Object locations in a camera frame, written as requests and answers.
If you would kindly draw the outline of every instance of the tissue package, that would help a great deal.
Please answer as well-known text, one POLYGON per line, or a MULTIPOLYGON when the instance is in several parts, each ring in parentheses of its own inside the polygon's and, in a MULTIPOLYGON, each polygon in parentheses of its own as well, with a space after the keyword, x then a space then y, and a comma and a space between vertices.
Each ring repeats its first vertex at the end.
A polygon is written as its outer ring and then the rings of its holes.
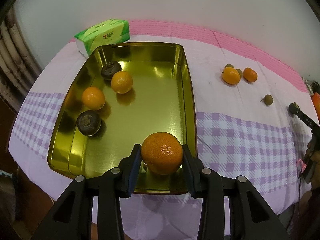
POLYGON ((75 35, 78 50, 88 58, 96 47, 130 39, 128 21, 110 19, 75 35))

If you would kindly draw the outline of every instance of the orange fruit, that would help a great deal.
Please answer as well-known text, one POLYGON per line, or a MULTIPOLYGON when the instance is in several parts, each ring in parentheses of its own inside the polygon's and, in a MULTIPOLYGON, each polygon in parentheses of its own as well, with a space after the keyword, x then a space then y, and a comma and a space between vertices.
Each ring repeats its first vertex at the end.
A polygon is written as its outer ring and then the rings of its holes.
POLYGON ((103 92, 96 87, 88 87, 82 93, 82 103, 91 110, 103 108, 106 99, 103 92))
POLYGON ((230 85, 236 85, 240 81, 240 74, 238 71, 231 67, 224 68, 222 72, 222 79, 230 85))
POLYGON ((169 175, 175 173, 182 163, 182 146, 172 134, 156 132, 143 141, 141 157, 152 172, 169 175))
POLYGON ((118 94, 129 92, 132 84, 132 77, 127 71, 118 71, 111 79, 111 88, 118 94))
POLYGON ((243 71, 243 77, 249 82, 255 82, 258 78, 258 74, 251 68, 245 68, 243 71))

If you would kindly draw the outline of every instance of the dark purple fruit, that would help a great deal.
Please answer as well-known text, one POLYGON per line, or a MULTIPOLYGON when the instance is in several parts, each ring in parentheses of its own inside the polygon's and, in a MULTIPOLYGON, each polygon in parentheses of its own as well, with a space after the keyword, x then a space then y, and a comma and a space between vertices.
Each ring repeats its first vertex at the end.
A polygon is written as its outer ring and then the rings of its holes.
POLYGON ((121 71, 121 65, 117 61, 110 61, 101 70, 101 76, 106 80, 111 80, 113 75, 121 71))
POLYGON ((88 110, 79 115, 76 124, 80 133, 85 136, 92 136, 99 131, 101 118, 95 111, 88 110))

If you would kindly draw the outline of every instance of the metal screw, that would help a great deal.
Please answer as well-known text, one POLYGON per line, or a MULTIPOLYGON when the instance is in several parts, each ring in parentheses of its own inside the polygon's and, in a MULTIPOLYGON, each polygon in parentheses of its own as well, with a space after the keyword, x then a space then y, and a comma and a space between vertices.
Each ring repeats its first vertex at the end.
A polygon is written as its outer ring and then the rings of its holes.
POLYGON ((119 168, 113 168, 112 170, 111 170, 111 173, 112 174, 118 174, 120 172, 120 169, 119 168))
POLYGON ((238 180, 242 183, 246 182, 247 181, 247 178, 245 176, 239 176, 238 177, 238 180))
POLYGON ((211 170, 209 168, 203 168, 202 169, 202 173, 203 174, 210 174, 211 173, 211 170))
POLYGON ((84 176, 82 175, 76 176, 76 182, 81 182, 83 180, 84 180, 84 176))

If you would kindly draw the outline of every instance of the gold tray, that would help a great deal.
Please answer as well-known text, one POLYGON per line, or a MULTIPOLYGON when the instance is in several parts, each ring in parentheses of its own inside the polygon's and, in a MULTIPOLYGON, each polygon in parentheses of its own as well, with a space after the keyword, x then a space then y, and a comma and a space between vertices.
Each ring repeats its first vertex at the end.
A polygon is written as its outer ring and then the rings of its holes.
MULTIPOLYGON (((195 106, 183 47, 162 42, 100 46, 84 63, 64 99, 53 129, 48 164, 70 178, 100 176, 117 167, 135 143, 142 144, 154 132, 173 134, 197 156, 195 106), (133 87, 124 95, 116 94, 110 81, 100 75, 101 68, 111 60, 132 75, 133 87), (89 86, 101 89, 106 103, 97 111, 103 120, 100 130, 86 137, 76 128, 76 119, 88 110, 81 95, 89 86)), ((185 193, 182 168, 162 176, 152 174, 142 163, 135 192, 185 193)))

